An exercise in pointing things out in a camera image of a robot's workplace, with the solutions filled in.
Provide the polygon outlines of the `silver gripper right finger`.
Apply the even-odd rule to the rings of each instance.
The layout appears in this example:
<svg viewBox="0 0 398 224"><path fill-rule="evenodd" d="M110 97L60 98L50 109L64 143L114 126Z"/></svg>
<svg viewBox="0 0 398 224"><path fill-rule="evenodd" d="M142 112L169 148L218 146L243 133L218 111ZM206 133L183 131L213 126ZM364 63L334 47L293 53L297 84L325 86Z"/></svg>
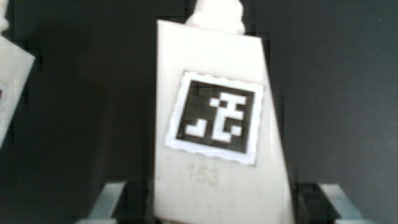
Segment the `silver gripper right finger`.
<svg viewBox="0 0 398 224"><path fill-rule="evenodd" d="M298 183L295 193L297 224L377 224L362 216L338 184Z"/></svg>

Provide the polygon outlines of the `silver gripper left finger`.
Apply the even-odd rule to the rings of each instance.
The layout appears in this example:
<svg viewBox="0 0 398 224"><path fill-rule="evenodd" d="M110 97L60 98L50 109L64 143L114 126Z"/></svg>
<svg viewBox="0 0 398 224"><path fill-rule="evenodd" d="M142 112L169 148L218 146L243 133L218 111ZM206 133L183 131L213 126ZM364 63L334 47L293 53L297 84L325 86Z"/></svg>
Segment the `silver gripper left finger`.
<svg viewBox="0 0 398 224"><path fill-rule="evenodd" d="M103 185L89 215L76 224L156 224L151 216L133 216L126 181L108 182Z"/></svg>

